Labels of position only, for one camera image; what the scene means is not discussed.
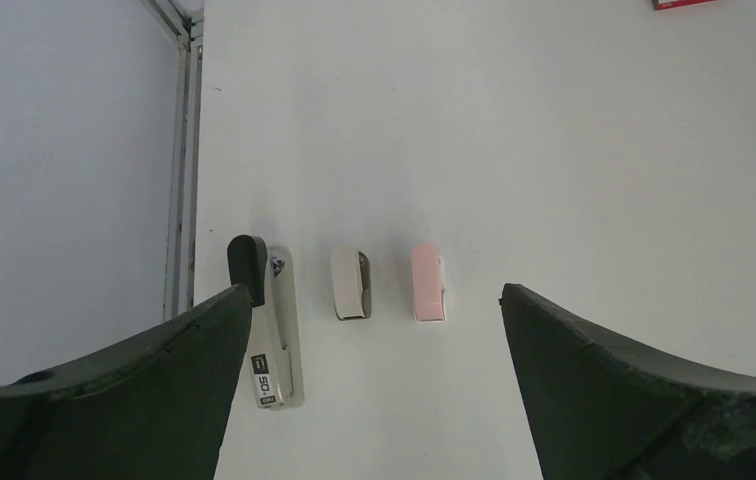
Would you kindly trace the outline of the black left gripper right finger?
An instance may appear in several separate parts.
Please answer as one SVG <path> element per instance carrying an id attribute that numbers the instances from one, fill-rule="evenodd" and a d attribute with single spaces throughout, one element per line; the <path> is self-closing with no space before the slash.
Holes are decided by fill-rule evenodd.
<path id="1" fill-rule="evenodd" d="M 500 306 L 546 479 L 756 479 L 756 377 L 585 320 L 520 284 Z"/>

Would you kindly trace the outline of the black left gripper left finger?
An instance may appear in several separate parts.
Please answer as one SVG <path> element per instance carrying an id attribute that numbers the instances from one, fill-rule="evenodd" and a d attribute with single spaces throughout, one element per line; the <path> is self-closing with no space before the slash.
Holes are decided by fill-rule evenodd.
<path id="1" fill-rule="evenodd" d="M 0 385 L 0 479 L 211 479 L 251 329 L 229 287 L 109 347 Z"/>

